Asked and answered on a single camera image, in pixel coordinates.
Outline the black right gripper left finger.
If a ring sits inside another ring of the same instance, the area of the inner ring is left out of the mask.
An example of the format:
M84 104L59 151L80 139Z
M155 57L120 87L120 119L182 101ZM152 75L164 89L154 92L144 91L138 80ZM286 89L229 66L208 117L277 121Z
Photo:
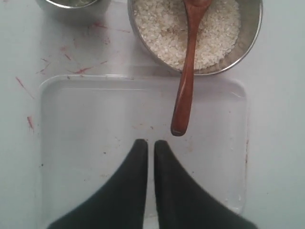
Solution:
M148 143L137 139L112 177L89 199L57 219L50 229L143 228Z

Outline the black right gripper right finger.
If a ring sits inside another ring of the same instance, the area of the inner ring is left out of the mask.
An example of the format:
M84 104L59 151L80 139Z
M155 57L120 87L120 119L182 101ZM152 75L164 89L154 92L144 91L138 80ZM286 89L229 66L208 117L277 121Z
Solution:
M169 144L154 144L154 189L161 229L255 229L218 202L186 172Z

